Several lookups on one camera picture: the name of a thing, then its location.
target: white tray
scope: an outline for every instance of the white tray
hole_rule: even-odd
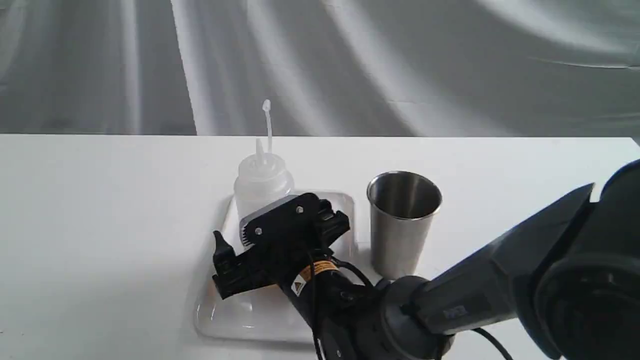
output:
[[[371,271],[369,266],[367,267],[369,253],[368,251],[359,253],[358,245],[354,239],[355,205],[353,199],[340,192],[311,192],[314,192],[321,199],[329,200],[334,210],[340,210],[349,217],[351,230],[331,246],[335,257],[354,263],[375,283],[380,279],[380,276]],[[233,246],[236,254],[244,251],[239,239],[238,227],[236,200],[233,198],[229,204],[221,233],[229,245]],[[211,280],[213,273],[213,265],[211,265],[208,283],[196,305],[195,326],[200,334],[221,339],[312,343],[311,330],[307,323],[289,303],[278,286],[253,290],[222,300]],[[345,271],[344,273],[352,281],[360,283],[357,277],[350,272]]]

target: cup rim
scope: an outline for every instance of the cup rim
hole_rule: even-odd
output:
[[[438,206],[432,212],[428,213],[427,215],[424,215],[423,217],[419,217],[419,218],[399,217],[399,216],[396,216],[396,215],[391,215],[390,213],[382,210],[371,199],[371,187],[376,183],[376,181],[380,180],[381,177],[383,177],[385,175],[390,175],[390,174],[410,174],[412,176],[417,176],[417,177],[421,178],[423,181],[426,181],[431,186],[433,186],[438,192],[438,200],[440,201],[438,203]],[[369,181],[369,184],[367,185],[367,199],[369,200],[369,204],[372,207],[374,207],[376,210],[378,210],[379,212],[381,212],[381,213],[383,213],[383,214],[385,214],[387,216],[390,216],[392,218],[395,218],[395,219],[398,219],[398,220],[405,220],[405,221],[423,220],[425,218],[432,217],[433,215],[437,214],[440,211],[440,208],[442,207],[442,192],[440,191],[440,188],[433,181],[427,179],[426,177],[424,177],[424,176],[422,176],[420,174],[416,174],[415,172],[410,172],[410,171],[405,171],[405,170],[392,170],[392,171],[387,171],[387,172],[383,172],[381,174],[376,175],[373,179],[371,179],[371,181]]]

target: stainless steel cup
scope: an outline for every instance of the stainless steel cup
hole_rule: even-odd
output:
[[[412,172],[376,176],[367,187],[371,204],[371,263],[386,279],[411,275],[418,265],[442,194],[429,179]]]

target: gray fabric backdrop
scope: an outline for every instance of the gray fabric backdrop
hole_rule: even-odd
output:
[[[0,0],[0,131],[640,136],[636,0]]]

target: white table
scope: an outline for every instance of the white table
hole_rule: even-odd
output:
[[[0,136],[0,359],[313,359],[308,347],[214,341],[193,326],[239,161],[253,138]],[[277,138],[300,188],[356,200],[393,169],[444,194],[421,257],[437,275],[562,194],[640,158],[629,139]],[[517,320],[489,327],[518,360]],[[460,334],[448,360],[496,360]]]

